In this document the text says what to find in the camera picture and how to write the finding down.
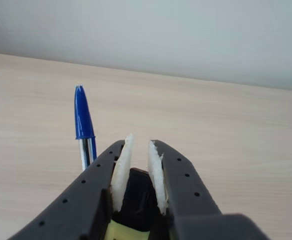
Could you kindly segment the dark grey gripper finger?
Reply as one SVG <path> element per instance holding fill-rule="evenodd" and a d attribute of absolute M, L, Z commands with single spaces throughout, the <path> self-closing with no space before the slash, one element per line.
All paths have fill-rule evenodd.
<path fill-rule="evenodd" d="M 148 173 L 161 213 L 149 239 L 223 239 L 222 212 L 190 160 L 163 141 L 153 140 L 148 147 Z"/>
<path fill-rule="evenodd" d="M 12 240 L 102 240 L 113 213 L 110 184 L 118 157 L 133 136 L 118 140 L 98 156 L 46 209 Z"/>

